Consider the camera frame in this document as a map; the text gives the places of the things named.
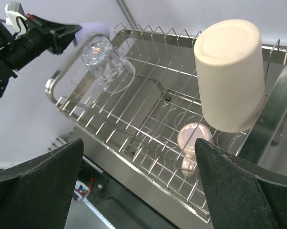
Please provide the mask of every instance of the upside-down glass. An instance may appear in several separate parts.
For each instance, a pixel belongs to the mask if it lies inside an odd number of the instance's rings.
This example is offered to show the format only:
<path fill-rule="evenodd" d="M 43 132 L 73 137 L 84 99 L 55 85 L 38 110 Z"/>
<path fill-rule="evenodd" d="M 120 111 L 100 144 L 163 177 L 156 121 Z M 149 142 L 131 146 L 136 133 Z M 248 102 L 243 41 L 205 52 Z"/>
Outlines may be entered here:
<path fill-rule="evenodd" d="M 82 59 L 93 76 L 109 93 L 126 89 L 134 79 L 135 68 L 106 36 L 96 36 L 82 52 Z"/>

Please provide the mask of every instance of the cable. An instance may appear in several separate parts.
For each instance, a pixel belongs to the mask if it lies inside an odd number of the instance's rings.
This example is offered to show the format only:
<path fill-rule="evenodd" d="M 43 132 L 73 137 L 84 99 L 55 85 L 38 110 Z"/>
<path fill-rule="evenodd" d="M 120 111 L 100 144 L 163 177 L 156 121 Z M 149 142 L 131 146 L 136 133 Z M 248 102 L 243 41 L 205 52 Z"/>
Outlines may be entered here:
<path fill-rule="evenodd" d="M 93 186 L 93 184 L 94 184 L 94 181 L 95 181 L 95 178 L 92 178 L 92 179 L 91 179 L 91 185 L 90 185 L 90 187 L 89 187 L 89 190 L 92 189 L 92 186 Z"/>
<path fill-rule="evenodd" d="M 24 18 L 22 18 L 21 16 L 17 16 L 16 17 L 16 24 L 18 25 L 18 27 L 19 27 L 19 32 L 15 32 L 14 34 L 13 34 L 13 38 L 15 39 L 16 38 L 16 36 L 21 32 L 21 25 L 20 25 L 20 22 L 19 21 L 21 21 L 22 23 L 23 23 L 23 26 L 25 27 L 25 30 L 26 30 L 26 32 L 28 32 L 28 26 L 27 26 L 27 24 L 26 24 L 26 21 L 24 20 Z"/>

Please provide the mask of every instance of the stainless steel dish rack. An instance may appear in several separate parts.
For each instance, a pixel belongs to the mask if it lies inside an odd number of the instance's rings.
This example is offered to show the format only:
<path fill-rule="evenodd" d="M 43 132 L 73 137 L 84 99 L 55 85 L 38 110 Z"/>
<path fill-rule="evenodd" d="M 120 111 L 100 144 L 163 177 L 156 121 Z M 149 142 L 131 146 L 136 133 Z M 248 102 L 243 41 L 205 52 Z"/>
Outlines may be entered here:
<path fill-rule="evenodd" d="M 177 35 L 174 29 L 165 33 L 160 27 L 133 29 L 121 24 L 115 31 L 112 44 L 136 68 L 135 80 L 126 90 L 107 93 L 98 87 L 87 70 L 84 70 L 84 77 L 77 79 L 69 74 L 83 47 L 95 36 L 92 35 L 47 82 L 47 95 L 63 114 L 77 122 L 83 131 L 126 166 L 208 222 L 209 210 L 197 166 L 192 177 L 185 177 L 181 172 L 185 156 L 177 144 L 177 134 L 187 123 L 204 123 L 210 128 L 215 145 L 238 155 L 251 144 L 249 139 L 255 135 L 255 127 L 248 133 L 228 134 L 215 130 L 204 120 L 193 54 L 193 45 L 200 32 L 191 37 L 186 30 Z M 263 46 L 262 49 L 266 76 L 270 63 L 287 65 L 287 50 L 279 48 L 279 41 L 273 47 Z M 273 134 L 262 141 L 261 154 L 275 133 L 280 136 L 286 114 L 287 110 L 284 117 L 277 120 Z M 259 120 L 260 124 L 268 125 L 267 119 Z"/>

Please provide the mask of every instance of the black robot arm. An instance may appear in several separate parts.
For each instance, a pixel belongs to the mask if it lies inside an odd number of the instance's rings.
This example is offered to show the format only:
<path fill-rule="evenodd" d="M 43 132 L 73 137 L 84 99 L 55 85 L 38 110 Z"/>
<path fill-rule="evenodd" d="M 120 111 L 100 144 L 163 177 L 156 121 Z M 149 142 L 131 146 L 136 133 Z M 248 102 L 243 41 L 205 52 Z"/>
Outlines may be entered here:
<path fill-rule="evenodd" d="M 20 70 L 45 50 L 60 55 L 74 40 L 80 25 L 66 25 L 26 14 L 26 19 L 16 18 L 26 32 L 12 35 L 0 21 L 0 98 L 8 85 L 10 77 L 16 78 L 13 70 Z"/>

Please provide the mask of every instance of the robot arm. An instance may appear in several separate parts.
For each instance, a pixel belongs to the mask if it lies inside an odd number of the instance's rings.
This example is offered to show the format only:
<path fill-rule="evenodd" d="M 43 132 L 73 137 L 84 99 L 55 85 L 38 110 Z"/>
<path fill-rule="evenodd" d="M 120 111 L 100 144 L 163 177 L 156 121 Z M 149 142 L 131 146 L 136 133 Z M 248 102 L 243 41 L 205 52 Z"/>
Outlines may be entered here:
<path fill-rule="evenodd" d="M 7 4 L 5 11 L 8 16 L 6 24 L 19 32 L 10 34 L 0 20 L 0 98 L 9 79 L 17 78 L 14 71 L 22 69 L 45 50 L 60 55 L 72 41 L 76 45 L 79 39 L 92 31 L 109 36 L 108 27 L 102 22 L 83 26 L 55 23 L 25 14 L 20 3 Z"/>

